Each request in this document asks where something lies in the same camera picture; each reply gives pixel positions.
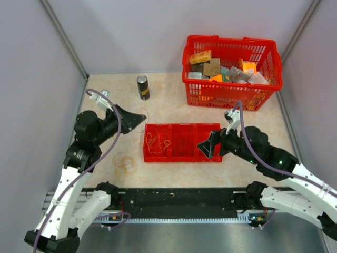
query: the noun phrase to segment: basket handle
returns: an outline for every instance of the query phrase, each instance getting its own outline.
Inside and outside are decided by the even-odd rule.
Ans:
[[[243,37],[242,40],[244,40],[244,41],[255,41],[253,38],[249,38],[249,37]]]

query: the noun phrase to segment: metal frame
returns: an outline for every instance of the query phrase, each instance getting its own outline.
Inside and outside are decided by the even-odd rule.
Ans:
[[[89,75],[85,71],[85,68],[81,62],[81,60],[78,58],[72,44],[70,43],[70,40],[68,39],[68,36],[66,35],[65,31],[63,30],[60,22],[58,21],[58,18],[56,17],[51,5],[49,4],[48,0],[39,0],[40,3],[42,4],[43,8],[45,9],[48,17],[50,18],[52,24],[54,25],[58,35],[60,36],[61,41],[63,42],[66,50],[69,53],[69,56],[72,58],[74,61],[75,65],[77,66],[78,70],[80,73],[83,75],[83,78],[85,81],[88,80]]]

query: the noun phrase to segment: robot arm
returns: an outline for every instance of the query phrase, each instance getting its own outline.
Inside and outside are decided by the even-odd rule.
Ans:
[[[268,207],[282,210],[313,223],[320,229],[323,228],[318,217],[322,216],[324,212],[310,200],[284,193],[256,181],[247,186],[246,199],[247,207],[253,209]]]
[[[247,202],[251,203],[249,202],[249,196],[251,200],[255,200],[255,202],[253,201],[255,204],[248,206],[248,208],[270,207],[281,209],[315,224],[322,228],[323,232],[329,237],[337,240],[337,192],[314,176],[296,157],[283,149],[271,146],[268,142],[268,136],[257,127],[248,126],[244,128],[246,136],[242,131],[238,135],[236,129],[240,125],[238,110],[227,111],[225,118],[230,123],[229,127],[220,131],[212,131],[210,137],[198,145],[198,148],[208,158],[213,156],[215,146],[220,144],[220,155],[226,155],[230,152],[252,164],[256,164],[256,169],[263,175],[282,182],[306,198],[298,199],[289,196],[262,183],[259,183],[261,185],[257,194],[249,195],[249,192],[255,189],[254,186],[258,184],[258,182],[255,182],[247,188]],[[251,149],[247,146],[246,137],[260,159],[256,159],[256,155],[253,155]]]
[[[121,119],[121,133],[123,134],[129,133],[146,119],[146,116],[129,113],[118,105],[115,105],[117,111],[113,111],[102,97],[94,96],[94,98],[97,99],[97,104],[106,110],[105,119],[99,119],[93,111],[85,111],[77,116],[74,126],[75,140],[66,152],[61,178],[53,200],[36,229],[26,234],[25,242],[31,246],[38,238],[37,248],[42,252],[76,252],[80,238],[99,213],[107,207],[114,207],[118,197],[117,187],[109,183],[100,183],[92,197],[73,214],[83,185],[91,176],[94,168],[89,173],[84,173],[84,171],[100,158],[102,154],[100,145],[118,131],[116,114],[118,113]],[[83,175],[70,186],[70,183],[82,173]],[[58,201],[66,188],[69,190],[65,192],[62,200]],[[41,235],[38,236],[46,217],[48,221]]]

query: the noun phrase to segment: red tray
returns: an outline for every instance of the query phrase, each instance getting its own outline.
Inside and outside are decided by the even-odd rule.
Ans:
[[[210,132],[220,130],[219,123],[146,124],[143,154],[145,162],[222,162],[221,156],[208,159],[197,144]],[[215,154],[220,145],[215,147]]]

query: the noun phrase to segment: red basket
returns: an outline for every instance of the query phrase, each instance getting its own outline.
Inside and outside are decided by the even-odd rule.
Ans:
[[[239,58],[256,63],[271,85],[223,83],[209,80],[188,79],[191,71],[190,56],[211,50],[213,58],[220,58],[222,66],[239,67]],[[282,64],[272,40],[244,38],[242,40],[219,36],[190,35],[183,54],[182,79],[186,86],[189,105],[232,108],[242,100],[245,110],[257,111],[270,96],[282,88]]]
[[[221,156],[208,159],[196,146],[207,140],[213,130],[220,130],[220,124],[146,124],[144,161],[222,162]],[[217,145],[214,153],[218,154],[219,151],[220,145]]]

